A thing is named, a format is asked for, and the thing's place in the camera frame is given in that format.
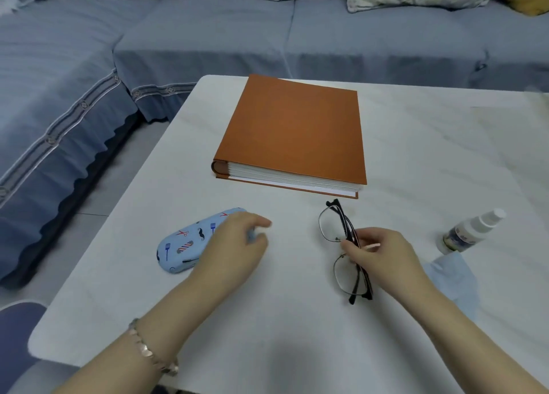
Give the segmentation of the person's left hand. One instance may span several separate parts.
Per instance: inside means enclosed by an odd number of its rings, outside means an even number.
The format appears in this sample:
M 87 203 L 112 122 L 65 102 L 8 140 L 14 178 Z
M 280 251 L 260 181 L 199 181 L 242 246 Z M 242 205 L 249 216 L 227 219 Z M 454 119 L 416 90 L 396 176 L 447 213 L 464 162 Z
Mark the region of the person's left hand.
M 186 281 L 209 297 L 225 299 L 246 282 L 262 257 L 230 251 L 229 215 L 210 238 Z

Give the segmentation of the person's right hand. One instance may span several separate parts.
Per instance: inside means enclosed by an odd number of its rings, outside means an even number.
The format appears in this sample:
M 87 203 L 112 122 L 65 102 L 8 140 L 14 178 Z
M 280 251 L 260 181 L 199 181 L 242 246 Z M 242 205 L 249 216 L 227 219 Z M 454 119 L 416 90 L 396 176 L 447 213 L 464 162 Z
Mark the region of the person's right hand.
M 410 243 L 403 235 L 388 229 L 384 254 L 375 266 L 361 266 L 373 280 L 400 303 L 430 283 Z

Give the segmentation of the black thin-framed eyeglasses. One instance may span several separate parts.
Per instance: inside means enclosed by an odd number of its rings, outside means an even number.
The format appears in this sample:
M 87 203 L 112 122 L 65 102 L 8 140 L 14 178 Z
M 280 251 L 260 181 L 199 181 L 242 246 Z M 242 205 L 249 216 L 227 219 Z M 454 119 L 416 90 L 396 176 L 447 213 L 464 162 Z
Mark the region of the black thin-framed eyeglasses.
M 374 248 L 374 245 L 361 245 L 351 220 L 337 198 L 326 202 L 326 208 L 319 214 L 318 222 L 319 230 L 326 241 L 337 244 L 349 241 L 360 249 Z M 354 263 L 345 252 L 336 258 L 332 270 L 335 282 L 347 294 L 349 304 L 354 305 L 358 299 L 373 299 L 373 286 L 367 271 Z

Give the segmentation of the light blue patterned glasses case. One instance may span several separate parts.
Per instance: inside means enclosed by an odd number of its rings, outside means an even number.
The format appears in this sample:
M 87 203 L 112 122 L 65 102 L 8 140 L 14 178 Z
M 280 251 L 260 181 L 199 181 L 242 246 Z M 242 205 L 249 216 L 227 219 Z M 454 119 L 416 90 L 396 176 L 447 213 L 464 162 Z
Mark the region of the light blue patterned glasses case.
M 159 266 L 170 274 L 178 274 L 193 268 L 217 227 L 229 215 L 245 211 L 240 207 L 225 210 L 168 235 L 161 240 L 156 249 Z

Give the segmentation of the person's right forearm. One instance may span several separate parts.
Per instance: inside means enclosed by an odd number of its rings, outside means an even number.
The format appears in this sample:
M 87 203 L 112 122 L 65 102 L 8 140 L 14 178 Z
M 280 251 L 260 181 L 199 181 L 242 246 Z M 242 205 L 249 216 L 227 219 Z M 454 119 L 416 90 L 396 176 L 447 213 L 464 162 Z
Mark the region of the person's right forearm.
M 426 277 L 381 287 L 422 327 L 465 394 L 549 394 Z

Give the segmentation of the person's left forearm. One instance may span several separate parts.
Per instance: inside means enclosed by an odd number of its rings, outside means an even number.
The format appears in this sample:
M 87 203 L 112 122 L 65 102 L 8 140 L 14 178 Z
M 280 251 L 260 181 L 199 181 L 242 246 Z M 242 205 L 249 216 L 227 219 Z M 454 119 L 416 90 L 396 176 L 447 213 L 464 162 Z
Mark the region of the person's left forearm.
M 52 394 L 150 394 L 177 375 L 183 344 L 217 304 L 185 280 Z

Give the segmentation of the brown hardcover album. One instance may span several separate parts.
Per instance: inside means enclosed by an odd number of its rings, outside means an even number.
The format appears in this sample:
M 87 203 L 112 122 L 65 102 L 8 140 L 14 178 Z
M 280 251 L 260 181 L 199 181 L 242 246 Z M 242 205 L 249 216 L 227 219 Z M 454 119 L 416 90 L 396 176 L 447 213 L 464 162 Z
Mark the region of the brown hardcover album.
M 217 178 L 357 199 L 367 185 L 357 91 L 250 75 L 211 169 Z

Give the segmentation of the small white spray bottle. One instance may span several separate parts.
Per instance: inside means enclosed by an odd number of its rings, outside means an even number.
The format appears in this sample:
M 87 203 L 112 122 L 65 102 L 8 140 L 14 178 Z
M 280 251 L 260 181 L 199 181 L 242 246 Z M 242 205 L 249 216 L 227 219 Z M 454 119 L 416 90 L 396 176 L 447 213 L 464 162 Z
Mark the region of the small white spray bottle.
M 442 254 L 464 252 L 484 241 L 488 234 L 507 216 L 503 209 L 493 209 L 456 224 L 436 240 Z

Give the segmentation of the light blue cleaning cloth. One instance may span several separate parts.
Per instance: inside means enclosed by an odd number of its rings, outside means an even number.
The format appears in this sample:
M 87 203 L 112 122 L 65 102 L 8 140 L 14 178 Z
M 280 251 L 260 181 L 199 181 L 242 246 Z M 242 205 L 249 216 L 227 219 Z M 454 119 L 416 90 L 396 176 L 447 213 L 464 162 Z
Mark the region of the light blue cleaning cloth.
M 441 255 L 422 267 L 435 287 L 470 320 L 476 321 L 480 304 L 476 276 L 460 252 Z

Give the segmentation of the blue scalloped-trim sofa cover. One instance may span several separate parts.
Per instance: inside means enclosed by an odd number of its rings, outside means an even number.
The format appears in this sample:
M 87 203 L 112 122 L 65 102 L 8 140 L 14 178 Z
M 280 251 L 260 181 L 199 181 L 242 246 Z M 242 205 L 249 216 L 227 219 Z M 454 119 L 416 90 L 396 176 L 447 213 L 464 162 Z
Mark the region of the blue scalloped-trim sofa cover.
M 113 50 L 156 0 L 44 0 L 0 17 L 0 288 L 35 275 L 138 121 Z
M 115 45 L 115 67 L 147 121 L 172 121 L 208 75 L 291 78 L 292 1 L 161 0 Z

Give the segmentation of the grey-blue fabric sofa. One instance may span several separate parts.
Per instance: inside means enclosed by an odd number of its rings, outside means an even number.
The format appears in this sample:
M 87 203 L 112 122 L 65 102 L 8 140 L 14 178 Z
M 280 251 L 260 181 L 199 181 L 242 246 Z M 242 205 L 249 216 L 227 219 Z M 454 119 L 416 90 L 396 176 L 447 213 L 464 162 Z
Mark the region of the grey-blue fabric sofa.
M 36 1 L 0 0 L 0 17 Z M 504 0 L 356 13 L 347 0 L 293 1 L 292 79 L 549 93 L 549 12 L 527 16 Z

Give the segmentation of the dark blue chair seat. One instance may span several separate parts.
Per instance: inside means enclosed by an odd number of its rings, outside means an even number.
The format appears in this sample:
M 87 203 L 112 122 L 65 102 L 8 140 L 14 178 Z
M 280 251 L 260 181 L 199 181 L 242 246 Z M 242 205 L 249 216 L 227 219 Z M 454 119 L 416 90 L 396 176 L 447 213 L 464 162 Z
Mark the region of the dark blue chair seat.
M 46 309 L 34 300 L 19 300 L 0 308 L 0 394 L 8 394 L 38 362 L 29 353 L 28 343 Z

